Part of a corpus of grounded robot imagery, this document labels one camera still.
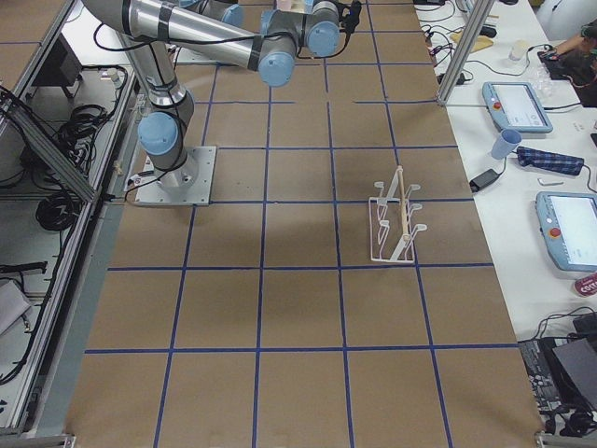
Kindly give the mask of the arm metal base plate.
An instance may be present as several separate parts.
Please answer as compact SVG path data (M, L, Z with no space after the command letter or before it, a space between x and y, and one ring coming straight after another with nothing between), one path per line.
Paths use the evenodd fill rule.
M133 193L135 205L186 206L208 205L215 169L216 147L186 147L187 161L159 181L157 171L144 176L134 185L140 188Z

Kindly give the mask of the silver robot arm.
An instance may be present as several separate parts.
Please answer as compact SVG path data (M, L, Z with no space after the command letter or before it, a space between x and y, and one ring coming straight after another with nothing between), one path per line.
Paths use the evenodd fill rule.
M194 107L168 45L257 72L277 88L290 80L302 49L316 58L339 54L340 36L354 32L362 7L358 1L315 1L304 13L267 10L255 34L238 27L239 6L233 1L202 1L196 9L169 1L87 1L84 6L118 33L146 91L153 110L138 125L138 141L153 164L156 183L170 191L195 184L200 167L184 147Z

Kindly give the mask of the person's hand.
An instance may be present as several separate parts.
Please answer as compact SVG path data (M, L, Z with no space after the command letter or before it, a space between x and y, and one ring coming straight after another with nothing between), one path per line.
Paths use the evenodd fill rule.
M557 55L563 55L570 51L578 50L584 43L584 37L581 35L575 35L564 40L554 48L554 53Z

